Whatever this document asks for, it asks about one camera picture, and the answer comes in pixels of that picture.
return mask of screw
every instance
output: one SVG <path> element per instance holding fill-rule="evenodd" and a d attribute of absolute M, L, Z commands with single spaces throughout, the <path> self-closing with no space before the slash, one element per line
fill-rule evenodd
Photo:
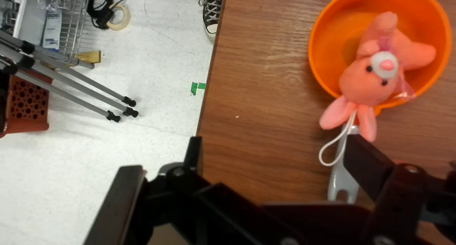
<path fill-rule="evenodd" d="M 299 243 L 297 240 L 287 237 L 283 238 L 283 240 L 280 242 L 280 245 L 299 245 Z"/>
<path fill-rule="evenodd" d="M 178 168 L 174 169 L 172 173 L 176 177 L 180 177 L 181 175 L 184 174 L 184 169 L 182 169 L 182 167 L 178 167 Z"/>
<path fill-rule="evenodd" d="M 373 243 L 375 245 L 395 245 L 394 241 L 382 235 L 373 237 Z"/>
<path fill-rule="evenodd" d="M 414 165 L 406 165 L 405 169 L 407 169 L 410 173 L 418 173 L 418 168 L 415 167 Z"/>

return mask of white floor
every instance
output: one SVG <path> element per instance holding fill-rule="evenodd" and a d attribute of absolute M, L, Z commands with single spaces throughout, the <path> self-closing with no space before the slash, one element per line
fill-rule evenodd
<path fill-rule="evenodd" d="M 150 179 L 183 159 L 203 96 L 190 87 L 206 82 L 212 53 L 197 1 L 127 0 L 129 26 L 96 34 L 102 62 L 83 73 L 136 99 L 138 118 L 110 122 L 51 96 L 48 131 L 0 140 L 0 244 L 80 245 L 120 166 Z"/>

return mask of orange bowl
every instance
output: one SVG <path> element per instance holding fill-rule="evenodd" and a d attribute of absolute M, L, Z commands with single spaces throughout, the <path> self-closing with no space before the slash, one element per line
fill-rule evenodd
<path fill-rule="evenodd" d="M 332 0 L 318 16 L 308 48 L 312 72 L 332 96 L 341 95 L 339 77 L 355 60 L 361 34 L 375 16 L 385 11 L 398 15 L 398 29 L 412 41 L 437 48 L 437 56 L 430 65 L 405 73 L 415 95 L 429 89 L 442 73 L 451 51 L 451 26 L 436 0 Z M 375 111 L 379 113 L 404 102 L 393 95 Z"/>

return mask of tape roll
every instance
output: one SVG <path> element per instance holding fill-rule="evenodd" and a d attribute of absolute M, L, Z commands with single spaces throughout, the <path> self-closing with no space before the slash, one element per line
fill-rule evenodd
<path fill-rule="evenodd" d="M 122 18 L 122 20 L 117 23 L 117 24 L 114 24 L 111 22 L 111 20 L 109 20 L 107 22 L 107 26 L 112 29 L 112 30 L 115 30 L 115 31 L 119 31 L 119 30 L 122 30 L 124 29 L 128 23 L 130 23 L 130 19 L 131 19 L 131 14 L 130 14 L 130 10 L 127 8 L 127 6 L 119 3 L 118 5 L 116 5 L 114 8 L 113 8 L 114 4 L 109 6 L 109 8 L 111 10 L 115 10 L 117 8 L 121 9 L 123 12 L 124 12 L 124 17 Z"/>

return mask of pink stuffed bunny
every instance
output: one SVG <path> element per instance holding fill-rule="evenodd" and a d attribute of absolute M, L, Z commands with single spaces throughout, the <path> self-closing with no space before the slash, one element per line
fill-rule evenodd
<path fill-rule="evenodd" d="M 413 96 L 405 82 L 404 71 L 421 68 L 435 58 L 435 47 L 412 42 L 396 26 L 398 17 L 392 12 L 378 15 L 361 37 L 356 60 L 342 73 L 339 87 L 342 96 L 336 99 L 320 118 L 323 129 L 345 123 L 356 112 L 361 135 L 374 141 L 377 122 L 373 107 L 394 92 Z"/>

